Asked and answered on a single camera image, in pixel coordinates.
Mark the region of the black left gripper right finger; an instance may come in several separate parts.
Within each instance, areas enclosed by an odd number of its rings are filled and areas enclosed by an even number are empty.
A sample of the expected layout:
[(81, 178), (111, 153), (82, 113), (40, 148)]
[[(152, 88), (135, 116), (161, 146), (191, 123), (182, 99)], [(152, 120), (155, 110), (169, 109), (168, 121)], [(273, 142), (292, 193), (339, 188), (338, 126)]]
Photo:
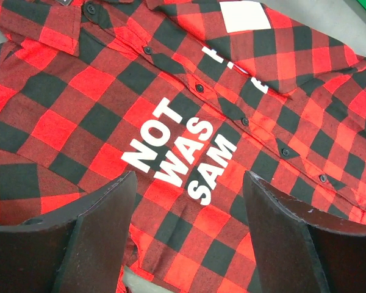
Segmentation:
[(250, 171), (243, 196), (263, 292), (366, 292), (366, 225), (321, 211)]

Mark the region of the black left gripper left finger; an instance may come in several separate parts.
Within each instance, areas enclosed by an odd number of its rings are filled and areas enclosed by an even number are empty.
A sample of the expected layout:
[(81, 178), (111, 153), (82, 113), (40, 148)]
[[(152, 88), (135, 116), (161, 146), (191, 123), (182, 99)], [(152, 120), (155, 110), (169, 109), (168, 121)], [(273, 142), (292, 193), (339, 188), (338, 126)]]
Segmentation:
[(128, 172), (47, 214), (0, 226), (0, 292), (115, 292), (136, 192)]

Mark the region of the red black plaid shirt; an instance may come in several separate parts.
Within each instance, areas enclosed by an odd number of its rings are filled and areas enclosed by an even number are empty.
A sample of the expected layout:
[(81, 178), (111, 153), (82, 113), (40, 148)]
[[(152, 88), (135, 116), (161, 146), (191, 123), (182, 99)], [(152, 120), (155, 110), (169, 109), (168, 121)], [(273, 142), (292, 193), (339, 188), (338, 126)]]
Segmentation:
[(0, 224), (138, 180), (124, 263), (260, 292), (254, 172), (366, 225), (366, 57), (251, 1), (0, 1)]

